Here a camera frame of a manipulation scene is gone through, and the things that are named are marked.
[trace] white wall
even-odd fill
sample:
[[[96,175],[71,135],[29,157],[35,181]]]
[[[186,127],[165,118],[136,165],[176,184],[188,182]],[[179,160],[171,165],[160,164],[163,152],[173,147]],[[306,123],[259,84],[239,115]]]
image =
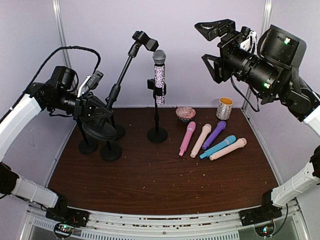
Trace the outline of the white wall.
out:
[[[0,4],[2,116],[26,88],[41,63],[60,44],[51,1],[1,0]],[[48,80],[56,65],[63,65],[61,53],[50,60],[36,81]],[[43,185],[72,125],[71,119],[50,118],[48,112],[42,112],[12,144],[4,163]],[[18,239],[27,206],[12,196],[0,200],[0,239]]]
[[[271,24],[306,41],[307,49],[300,67],[300,76],[318,93],[319,14],[318,0],[275,0],[271,17]],[[282,181],[287,181],[310,160],[320,143],[319,138],[279,103],[264,105],[261,112],[250,111],[250,115],[266,142]],[[319,199],[320,189],[317,187],[298,198],[312,240],[319,239]]]
[[[203,63],[205,53],[219,53],[218,40],[208,42],[195,28],[198,22],[230,18],[240,31],[243,25],[259,31],[264,0],[95,0],[61,1],[68,45],[94,48],[102,57],[103,72],[95,95],[104,99],[117,81],[134,43],[135,31],[158,40],[166,52],[167,95],[165,106],[217,106],[220,97],[232,97],[240,107],[243,99],[230,82],[217,85]],[[90,73],[96,57],[71,52],[72,67],[81,79]],[[147,79],[153,78],[152,52],[141,47],[122,82],[117,107],[145,107],[154,104]],[[239,83],[245,92],[246,85]]]

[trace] wooden tabletop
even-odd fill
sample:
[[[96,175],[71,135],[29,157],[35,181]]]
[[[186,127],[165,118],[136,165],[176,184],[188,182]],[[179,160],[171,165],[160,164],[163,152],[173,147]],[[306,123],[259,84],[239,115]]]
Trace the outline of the wooden tabletop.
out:
[[[199,154],[190,157],[202,126],[209,123],[214,129],[219,122],[216,109],[195,110],[196,130],[183,157],[178,154],[187,123],[177,119],[175,108],[159,109],[168,138],[158,144],[147,139],[155,124],[154,108],[115,109],[116,123],[125,127],[126,135],[115,141],[123,153],[113,162],[100,158],[103,142],[95,152],[81,154],[76,128],[49,187],[67,197],[70,207],[123,214],[211,213],[260,205],[262,194],[277,181],[241,110],[232,110],[213,144],[235,135],[246,138],[247,145],[215,161],[201,160]]]

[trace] round black base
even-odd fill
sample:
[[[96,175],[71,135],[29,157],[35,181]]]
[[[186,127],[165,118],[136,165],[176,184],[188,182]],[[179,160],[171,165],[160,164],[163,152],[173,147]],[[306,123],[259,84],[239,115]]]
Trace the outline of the round black base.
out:
[[[116,138],[115,140],[122,139],[126,134],[126,129],[121,125],[115,125]]]
[[[147,133],[148,139],[153,142],[153,143],[161,143],[163,141],[165,141],[168,137],[168,133],[167,131],[162,128],[159,127],[159,132],[156,132],[156,128],[151,128],[148,133]]]
[[[100,157],[104,161],[115,161],[121,157],[122,148],[120,145],[116,143],[110,143],[111,150],[108,149],[108,145],[104,145],[100,150]]]
[[[93,137],[88,137],[88,143],[86,144],[86,142],[84,140],[81,140],[79,142],[78,145],[78,149],[80,151],[80,153],[82,154],[90,154],[92,152],[94,152],[95,150],[97,150],[99,143],[96,139],[94,139]]]

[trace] cup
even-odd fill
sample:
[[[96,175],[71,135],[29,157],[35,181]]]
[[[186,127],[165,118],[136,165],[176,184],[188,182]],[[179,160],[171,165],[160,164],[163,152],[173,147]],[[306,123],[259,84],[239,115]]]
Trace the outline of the cup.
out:
[[[219,100],[218,109],[216,110],[216,117],[220,120],[228,120],[233,104],[234,101],[232,101],[231,98],[221,97]]]

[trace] bowl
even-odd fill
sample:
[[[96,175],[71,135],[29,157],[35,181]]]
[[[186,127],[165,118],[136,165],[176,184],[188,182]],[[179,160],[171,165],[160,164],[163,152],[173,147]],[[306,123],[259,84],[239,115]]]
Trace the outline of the bowl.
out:
[[[196,115],[196,110],[189,106],[181,106],[175,110],[178,119],[184,123],[190,122]]]

